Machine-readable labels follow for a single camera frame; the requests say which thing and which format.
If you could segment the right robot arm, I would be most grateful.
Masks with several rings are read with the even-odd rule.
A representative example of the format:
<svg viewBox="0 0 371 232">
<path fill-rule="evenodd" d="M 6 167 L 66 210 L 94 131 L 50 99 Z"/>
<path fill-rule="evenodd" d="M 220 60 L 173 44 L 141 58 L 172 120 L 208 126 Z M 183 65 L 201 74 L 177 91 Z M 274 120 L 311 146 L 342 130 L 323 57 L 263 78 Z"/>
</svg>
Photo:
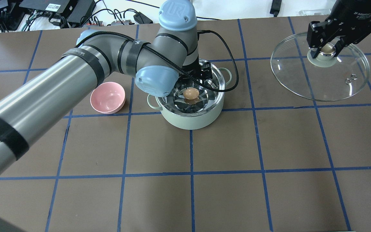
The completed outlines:
<svg viewBox="0 0 371 232">
<path fill-rule="evenodd" d="M 317 58 L 323 47 L 334 38 L 335 54 L 350 44 L 359 44 L 371 34 L 371 0 L 337 0 L 325 21 L 312 21 L 308 25 L 307 43 L 311 57 Z"/>
</svg>

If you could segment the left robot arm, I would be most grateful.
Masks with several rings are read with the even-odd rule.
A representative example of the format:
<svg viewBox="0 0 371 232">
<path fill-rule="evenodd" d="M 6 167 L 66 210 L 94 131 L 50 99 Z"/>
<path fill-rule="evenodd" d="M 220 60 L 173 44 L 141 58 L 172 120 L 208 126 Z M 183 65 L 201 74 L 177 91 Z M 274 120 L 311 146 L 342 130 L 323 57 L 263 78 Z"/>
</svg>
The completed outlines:
<svg viewBox="0 0 371 232">
<path fill-rule="evenodd" d="M 198 63 L 197 17 L 189 0 L 168 0 L 152 43 L 111 31 L 84 31 L 50 68 L 0 101 L 0 175 L 113 72 L 166 97 L 184 67 Z"/>
</svg>

